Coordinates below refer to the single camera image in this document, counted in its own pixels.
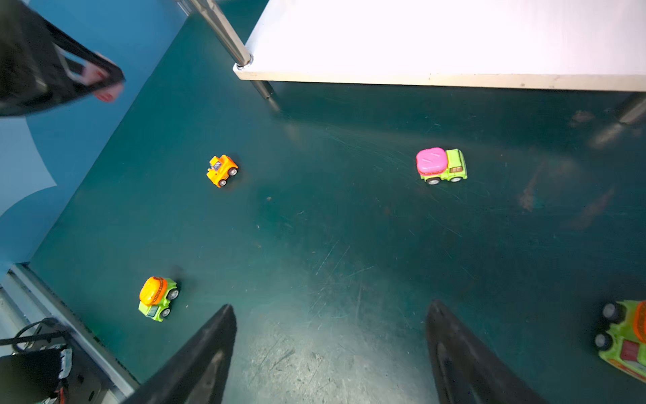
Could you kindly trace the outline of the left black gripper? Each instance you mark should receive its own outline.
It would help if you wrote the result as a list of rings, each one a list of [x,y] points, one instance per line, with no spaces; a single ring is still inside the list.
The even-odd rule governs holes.
[[[1,116],[18,117],[76,96],[120,96],[124,72],[21,1],[1,2]]]

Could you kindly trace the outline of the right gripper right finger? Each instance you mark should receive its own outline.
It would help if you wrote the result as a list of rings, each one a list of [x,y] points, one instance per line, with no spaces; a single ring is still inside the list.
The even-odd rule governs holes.
[[[545,403],[442,301],[430,304],[426,338],[441,403]]]

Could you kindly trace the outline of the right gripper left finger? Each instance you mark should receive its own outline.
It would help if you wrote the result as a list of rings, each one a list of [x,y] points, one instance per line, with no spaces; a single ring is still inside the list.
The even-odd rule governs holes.
[[[127,403],[221,403],[237,335],[225,305]]]

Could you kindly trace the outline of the pink green toy car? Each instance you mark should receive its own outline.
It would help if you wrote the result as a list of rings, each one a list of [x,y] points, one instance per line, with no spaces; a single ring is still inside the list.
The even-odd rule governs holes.
[[[442,181],[457,183],[468,178],[464,154],[459,149],[433,147],[421,150],[416,155],[416,166],[420,178],[430,185]]]

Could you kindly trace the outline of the pink pig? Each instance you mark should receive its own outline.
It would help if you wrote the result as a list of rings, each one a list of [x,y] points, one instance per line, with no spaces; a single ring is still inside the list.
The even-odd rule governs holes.
[[[94,52],[97,62],[87,60],[82,68],[81,82],[87,86],[95,86],[92,95],[104,102],[112,103],[118,99],[124,90],[125,77],[123,71],[109,58]]]

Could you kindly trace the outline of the white two-tier shelf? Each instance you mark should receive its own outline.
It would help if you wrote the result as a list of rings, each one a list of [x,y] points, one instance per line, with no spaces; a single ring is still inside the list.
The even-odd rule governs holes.
[[[645,121],[642,1],[270,1],[242,40],[217,1],[182,1],[263,97],[271,82],[626,92],[610,141]]]

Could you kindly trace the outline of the orange green toy truck left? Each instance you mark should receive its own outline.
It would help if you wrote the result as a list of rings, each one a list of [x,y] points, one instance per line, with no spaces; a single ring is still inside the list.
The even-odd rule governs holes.
[[[162,323],[171,313],[171,303],[179,296],[178,284],[172,279],[150,277],[139,294],[138,310],[146,318]]]

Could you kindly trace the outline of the orange green toy truck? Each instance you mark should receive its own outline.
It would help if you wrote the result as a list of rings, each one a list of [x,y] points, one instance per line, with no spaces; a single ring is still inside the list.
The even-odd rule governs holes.
[[[179,296],[178,284],[172,279],[150,277],[139,294],[138,310],[146,318],[162,323],[171,313],[171,303]]]
[[[598,356],[645,382],[645,301],[611,301],[602,308],[606,328],[595,336]]]

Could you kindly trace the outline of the orange green toy truck right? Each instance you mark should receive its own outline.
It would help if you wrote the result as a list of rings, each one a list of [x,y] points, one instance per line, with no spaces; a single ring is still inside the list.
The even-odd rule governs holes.
[[[645,301],[611,301],[602,308],[606,328],[595,336],[598,356],[645,382]]]

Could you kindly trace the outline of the orange toy car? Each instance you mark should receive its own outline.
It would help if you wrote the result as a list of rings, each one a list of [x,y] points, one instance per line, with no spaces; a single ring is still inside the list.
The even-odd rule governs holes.
[[[213,156],[206,176],[216,187],[223,188],[227,185],[228,179],[236,176],[238,172],[238,165],[229,156]]]

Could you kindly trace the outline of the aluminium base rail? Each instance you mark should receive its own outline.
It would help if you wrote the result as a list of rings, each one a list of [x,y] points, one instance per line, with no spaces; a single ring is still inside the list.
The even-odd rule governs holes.
[[[3,403],[121,403],[139,385],[27,265],[2,272]]]

